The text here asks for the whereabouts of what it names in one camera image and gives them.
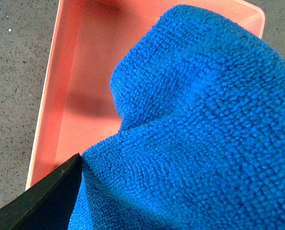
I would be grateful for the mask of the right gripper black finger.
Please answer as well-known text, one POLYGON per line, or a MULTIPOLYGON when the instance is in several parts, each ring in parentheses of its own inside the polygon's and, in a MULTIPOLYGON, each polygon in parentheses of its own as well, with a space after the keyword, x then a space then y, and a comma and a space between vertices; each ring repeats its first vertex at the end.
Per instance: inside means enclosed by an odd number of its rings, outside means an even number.
POLYGON ((75 154, 0 208, 0 230, 66 230, 81 179, 82 159, 75 154))

